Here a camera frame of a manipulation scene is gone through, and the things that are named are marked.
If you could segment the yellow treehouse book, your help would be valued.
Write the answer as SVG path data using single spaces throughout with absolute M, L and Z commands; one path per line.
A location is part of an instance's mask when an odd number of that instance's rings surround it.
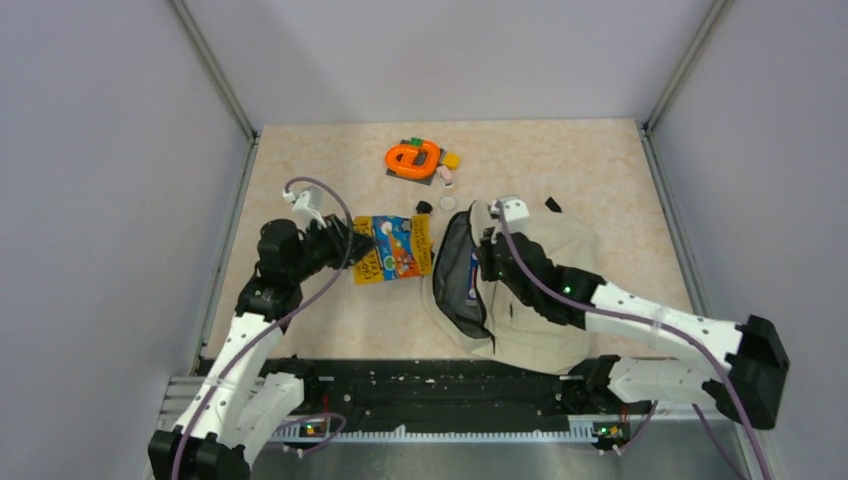
M 356 285 L 425 277 L 433 271 L 430 216 L 357 216 L 354 231 L 369 235 L 375 246 L 353 267 Z

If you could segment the blue book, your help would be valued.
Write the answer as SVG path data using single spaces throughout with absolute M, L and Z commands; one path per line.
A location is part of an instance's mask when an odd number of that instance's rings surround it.
M 469 265 L 468 265 L 468 279 L 467 279 L 467 290 L 466 290 L 466 304 L 474 305 L 478 301 L 477 295 L 477 287 L 476 287 L 476 278 L 478 271 L 479 261 L 476 255 L 476 249 L 471 248 L 469 251 Z

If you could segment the cream canvas backpack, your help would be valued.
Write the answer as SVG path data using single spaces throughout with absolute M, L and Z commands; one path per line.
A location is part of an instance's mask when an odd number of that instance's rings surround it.
M 478 301 L 466 304 L 469 251 L 492 226 L 484 200 L 450 218 L 433 271 L 421 283 L 424 310 L 464 353 L 539 373 L 568 373 L 589 358 L 593 334 L 546 320 L 503 283 L 482 281 L 478 271 Z

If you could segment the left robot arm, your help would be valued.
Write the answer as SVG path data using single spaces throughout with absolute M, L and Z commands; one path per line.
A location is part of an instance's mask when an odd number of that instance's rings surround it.
M 156 479 L 247 479 L 262 448 L 293 411 L 319 404 L 320 386 L 303 375 L 260 372 L 294 316 L 315 302 L 301 285 L 337 274 L 375 247 L 334 215 L 305 229 L 288 219 L 260 229 L 258 260 L 239 294 L 223 347 L 188 407 L 154 432 L 147 453 Z

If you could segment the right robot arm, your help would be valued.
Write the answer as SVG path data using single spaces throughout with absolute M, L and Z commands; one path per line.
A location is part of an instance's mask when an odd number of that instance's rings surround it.
M 522 233 L 484 229 L 477 243 L 482 278 L 506 287 L 545 321 L 629 338 L 661 359 L 618 354 L 580 364 L 589 404 L 612 412 L 622 403 L 712 406 L 759 430 L 777 424 L 790 369 L 775 324 L 686 313 L 634 295 L 593 272 L 556 264 Z

